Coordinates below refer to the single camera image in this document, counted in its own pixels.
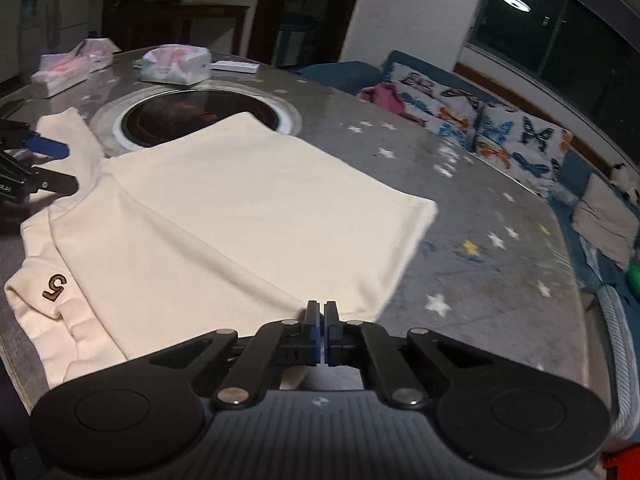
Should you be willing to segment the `white remote control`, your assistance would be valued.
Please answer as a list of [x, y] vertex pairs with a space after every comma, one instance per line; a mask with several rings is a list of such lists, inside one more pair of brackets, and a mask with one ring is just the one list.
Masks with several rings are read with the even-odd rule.
[[259, 70], [259, 63], [242, 62], [237, 60], [220, 60], [210, 64], [211, 70], [238, 74], [255, 75]]

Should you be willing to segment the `green round toy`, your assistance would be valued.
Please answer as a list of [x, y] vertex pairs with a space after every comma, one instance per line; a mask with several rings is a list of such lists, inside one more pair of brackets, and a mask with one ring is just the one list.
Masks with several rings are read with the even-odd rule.
[[626, 281], [634, 298], [640, 301], [640, 264], [638, 262], [633, 262], [629, 265]]

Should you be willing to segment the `black round induction cooktop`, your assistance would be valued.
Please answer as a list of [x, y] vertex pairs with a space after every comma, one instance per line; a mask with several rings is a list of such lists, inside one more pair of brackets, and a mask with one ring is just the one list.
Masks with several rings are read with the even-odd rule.
[[277, 112], [254, 96], [229, 90], [192, 90], [158, 94], [134, 105], [119, 127], [128, 141], [152, 148], [241, 113], [252, 114], [272, 130], [280, 126]]

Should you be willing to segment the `cream sweatshirt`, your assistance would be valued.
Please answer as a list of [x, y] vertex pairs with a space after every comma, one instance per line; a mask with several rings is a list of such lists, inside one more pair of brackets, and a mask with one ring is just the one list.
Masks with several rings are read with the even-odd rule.
[[113, 158], [77, 110], [37, 129], [79, 188], [37, 198], [4, 291], [50, 387], [311, 299], [372, 321], [437, 214], [247, 113]]

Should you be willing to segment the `dark window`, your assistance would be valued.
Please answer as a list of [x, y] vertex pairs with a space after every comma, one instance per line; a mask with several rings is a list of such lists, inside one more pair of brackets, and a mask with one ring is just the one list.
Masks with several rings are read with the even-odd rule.
[[622, 0], [480, 0], [470, 41], [639, 157], [639, 14]]

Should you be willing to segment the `left butterfly pillow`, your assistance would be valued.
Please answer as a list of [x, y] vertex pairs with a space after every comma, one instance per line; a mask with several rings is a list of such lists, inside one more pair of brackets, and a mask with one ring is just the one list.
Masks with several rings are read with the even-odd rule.
[[393, 86], [399, 99], [401, 117], [460, 148], [472, 150], [484, 101], [398, 62], [390, 64], [385, 81]]

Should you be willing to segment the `butterfly pillow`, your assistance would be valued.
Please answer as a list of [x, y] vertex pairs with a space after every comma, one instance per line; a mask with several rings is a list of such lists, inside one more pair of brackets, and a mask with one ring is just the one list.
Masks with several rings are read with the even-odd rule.
[[544, 200], [558, 180], [573, 133], [519, 108], [487, 103], [475, 154]]
[[390, 64], [385, 81], [393, 86], [399, 99], [401, 117], [460, 148], [472, 150], [484, 101], [398, 62]]

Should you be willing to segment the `pink tissue box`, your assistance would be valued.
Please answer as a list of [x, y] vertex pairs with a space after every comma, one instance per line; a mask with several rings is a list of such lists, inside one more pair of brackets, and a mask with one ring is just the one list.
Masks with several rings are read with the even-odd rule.
[[39, 70], [30, 76], [32, 96], [50, 99], [52, 96], [81, 84], [89, 75], [104, 70], [113, 63], [119, 47], [108, 38], [87, 38], [66, 53], [44, 54]]

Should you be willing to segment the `red plastic stool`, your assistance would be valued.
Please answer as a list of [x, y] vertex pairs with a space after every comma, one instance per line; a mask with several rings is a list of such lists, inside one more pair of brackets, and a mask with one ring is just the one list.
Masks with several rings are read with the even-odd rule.
[[605, 454], [602, 468], [606, 480], [640, 480], [640, 445]]

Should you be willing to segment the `dark wooden side table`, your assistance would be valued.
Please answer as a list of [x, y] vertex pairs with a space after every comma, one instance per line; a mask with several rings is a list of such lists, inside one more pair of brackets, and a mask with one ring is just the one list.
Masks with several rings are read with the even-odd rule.
[[190, 44], [195, 22], [232, 25], [231, 49], [233, 55], [241, 53], [242, 37], [248, 6], [225, 3], [176, 3], [168, 6], [167, 19], [171, 24], [171, 40]]

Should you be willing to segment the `blue corner sofa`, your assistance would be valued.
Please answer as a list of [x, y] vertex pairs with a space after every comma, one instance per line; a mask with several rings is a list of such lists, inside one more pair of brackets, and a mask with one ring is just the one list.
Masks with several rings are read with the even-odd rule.
[[616, 439], [639, 437], [639, 214], [565, 128], [395, 51], [382, 67], [316, 64], [358, 96], [337, 151], [434, 200], [437, 218], [382, 318], [426, 318], [474, 346], [584, 382]]

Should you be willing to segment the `right butterfly pillow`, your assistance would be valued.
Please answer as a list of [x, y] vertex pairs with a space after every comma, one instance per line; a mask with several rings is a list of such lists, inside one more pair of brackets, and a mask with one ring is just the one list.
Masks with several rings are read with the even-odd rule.
[[544, 200], [558, 180], [573, 133], [519, 108], [487, 103], [475, 154]]

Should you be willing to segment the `pink white tissue pack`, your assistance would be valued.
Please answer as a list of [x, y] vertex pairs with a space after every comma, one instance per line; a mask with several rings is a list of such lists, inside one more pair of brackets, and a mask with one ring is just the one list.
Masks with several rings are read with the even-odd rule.
[[157, 84], [192, 86], [210, 76], [212, 54], [203, 47], [164, 44], [149, 50], [140, 60], [140, 79]]

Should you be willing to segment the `grey plain pillow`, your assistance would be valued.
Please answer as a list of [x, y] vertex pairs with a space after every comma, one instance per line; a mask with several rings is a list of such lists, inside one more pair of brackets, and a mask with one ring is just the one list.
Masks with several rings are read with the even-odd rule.
[[585, 193], [574, 210], [572, 227], [616, 266], [628, 270], [639, 219], [597, 174], [590, 174]]

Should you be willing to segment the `pink garment on sofa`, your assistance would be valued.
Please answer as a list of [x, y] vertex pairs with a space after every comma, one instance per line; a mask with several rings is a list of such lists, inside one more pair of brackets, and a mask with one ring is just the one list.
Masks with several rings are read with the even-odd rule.
[[425, 126], [422, 118], [416, 117], [406, 111], [406, 104], [399, 95], [396, 86], [391, 82], [381, 82], [373, 87], [363, 88], [357, 94], [360, 101], [371, 103], [383, 110], [388, 110], [394, 115], [405, 118], [421, 127]]

